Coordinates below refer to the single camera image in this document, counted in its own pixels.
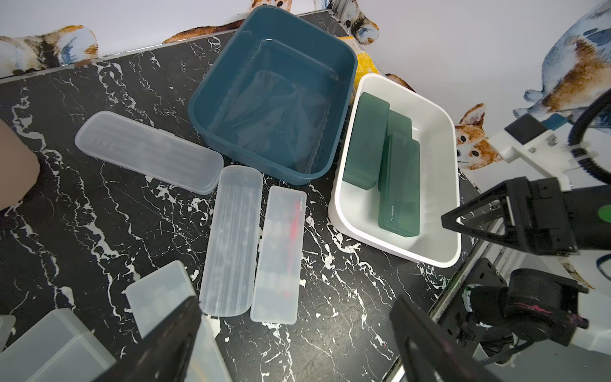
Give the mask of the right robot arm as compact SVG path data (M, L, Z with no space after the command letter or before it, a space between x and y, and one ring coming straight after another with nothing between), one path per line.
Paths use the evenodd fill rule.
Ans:
M555 178L504 181L441 218L442 227L536 256L610 249L610 187L563 191ZM467 323L512 331L528 344L552 341L610 353L610 298L584 282L519 268L501 286L461 289Z

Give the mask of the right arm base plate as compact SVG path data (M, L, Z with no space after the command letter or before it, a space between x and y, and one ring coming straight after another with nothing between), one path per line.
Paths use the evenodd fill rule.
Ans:
M467 309L465 297L468 287L507 287L508 283L497 272L487 258L480 258L472 268L466 280L458 285L455 294L445 312L439 318L439 326L444 334L450 336L467 353L473 355L486 332L485 327L478 326L472 313Z

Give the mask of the dark green case with pens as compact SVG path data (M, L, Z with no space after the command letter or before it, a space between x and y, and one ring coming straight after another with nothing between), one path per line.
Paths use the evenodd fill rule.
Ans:
M378 181L390 104L367 92L358 100L343 180L369 190Z

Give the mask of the clear case with red pen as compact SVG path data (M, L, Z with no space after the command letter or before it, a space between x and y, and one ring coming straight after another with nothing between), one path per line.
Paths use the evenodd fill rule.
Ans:
M269 190L250 312L254 322L297 321L306 199L295 189Z

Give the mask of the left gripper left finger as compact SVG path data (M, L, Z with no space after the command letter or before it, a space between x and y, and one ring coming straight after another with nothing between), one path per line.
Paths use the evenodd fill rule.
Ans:
M183 381L201 324L199 301L190 296L97 381Z

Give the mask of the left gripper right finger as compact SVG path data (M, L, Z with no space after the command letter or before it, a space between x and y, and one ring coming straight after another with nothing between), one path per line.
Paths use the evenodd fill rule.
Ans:
M408 297L398 297L390 318L408 381L499 380Z

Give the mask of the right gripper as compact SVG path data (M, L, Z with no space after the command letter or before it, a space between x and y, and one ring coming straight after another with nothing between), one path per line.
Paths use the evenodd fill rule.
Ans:
M441 217L442 227L537 256L578 250L569 193L555 178L513 178Z

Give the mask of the clear case with pencil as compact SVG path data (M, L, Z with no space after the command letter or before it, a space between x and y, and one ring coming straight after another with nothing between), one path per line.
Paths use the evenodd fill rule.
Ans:
M126 294L138 331L142 337L146 337L166 316L196 292L184 264L175 260L132 283L127 287ZM201 318L186 380L232 380L206 316Z

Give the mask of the clear ribbed case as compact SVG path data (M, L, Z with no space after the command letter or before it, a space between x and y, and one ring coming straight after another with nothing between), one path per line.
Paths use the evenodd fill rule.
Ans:
M200 286L207 315L234 317L251 307L262 193L258 170L227 166L221 171Z

